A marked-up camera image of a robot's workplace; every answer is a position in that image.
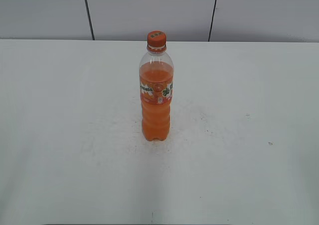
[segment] plastic bottle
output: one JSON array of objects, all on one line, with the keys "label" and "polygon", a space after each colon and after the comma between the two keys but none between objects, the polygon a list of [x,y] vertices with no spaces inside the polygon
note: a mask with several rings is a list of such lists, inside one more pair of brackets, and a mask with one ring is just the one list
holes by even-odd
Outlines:
[{"label": "plastic bottle", "polygon": [[142,130],[149,141],[165,140],[170,126],[174,66],[166,53],[164,32],[152,31],[147,40],[148,51],[140,63]]}]

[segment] bottle neck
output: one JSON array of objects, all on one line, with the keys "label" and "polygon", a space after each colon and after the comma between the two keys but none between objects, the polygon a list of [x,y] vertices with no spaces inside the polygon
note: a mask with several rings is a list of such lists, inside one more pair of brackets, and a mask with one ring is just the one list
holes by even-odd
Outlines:
[{"label": "bottle neck", "polygon": [[166,44],[164,44],[161,47],[153,47],[153,46],[149,45],[149,43],[148,43],[147,50],[152,52],[152,53],[162,53],[162,52],[166,51]]},{"label": "bottle neck", "polygon": [[162,56],[166,53],[166,50],[164,51],[161,51],[161,52],[153,52],[153,51],[149,51],[148,50],[148,54],[151,55],[151,56]]}]

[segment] white table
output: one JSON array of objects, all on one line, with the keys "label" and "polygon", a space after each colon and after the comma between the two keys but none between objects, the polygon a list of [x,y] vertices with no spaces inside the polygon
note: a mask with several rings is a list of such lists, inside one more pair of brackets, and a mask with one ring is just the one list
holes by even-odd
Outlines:
[{"label": "white table", "polygon": [[0,41],[1,225],[319,224],[319,44],[167,47],[148,142],[145,42]]}]

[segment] orange bottle cap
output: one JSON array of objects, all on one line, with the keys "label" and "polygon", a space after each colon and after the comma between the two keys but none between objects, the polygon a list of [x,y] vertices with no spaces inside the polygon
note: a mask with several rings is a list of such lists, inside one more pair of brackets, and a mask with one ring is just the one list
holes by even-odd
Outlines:
[{"label": "orange bottle cap", "polygon": [[166,34],[155,30],[148,34],[148,50],[160,53],[166,50]]}]

